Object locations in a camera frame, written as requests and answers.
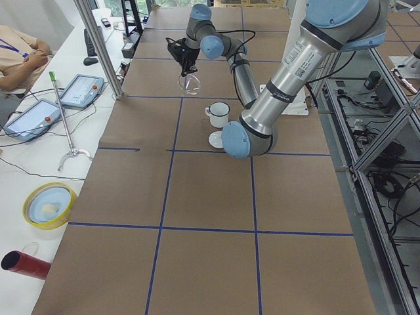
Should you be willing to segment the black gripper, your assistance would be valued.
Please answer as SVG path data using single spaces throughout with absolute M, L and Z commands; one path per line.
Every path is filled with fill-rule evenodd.
M 200 53 L 200 49 L 197 48 L 191 48 L 187 45 L 187 38 L 185 38 L 185 53 L 184 58 L 182 59 L 180 65 L 181 65 L 181 76 L 187 76 L 189 73 L 195 73 L 198 71 L 196 67 L 196 60 L 198 58 L 198 55 Z

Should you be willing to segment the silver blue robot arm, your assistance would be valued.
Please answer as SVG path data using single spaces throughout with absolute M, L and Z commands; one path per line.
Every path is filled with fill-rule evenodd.
M 300 35 L 261 92 L 245 57 L 244 43 L 216 30 L 207 5 L 193 6 L 184 38 L 167 40 L 183 77 L 197 71 L 199 53 L 208 59 L 225 57 L 244 107 L 238 120 L 222 129 L 224 151 L 233 158 L 259 156 L 273 149 L 276 120 L 329 54 L 370 49 L 385 40 L 388 1 L 312 0 L 304 5 Z

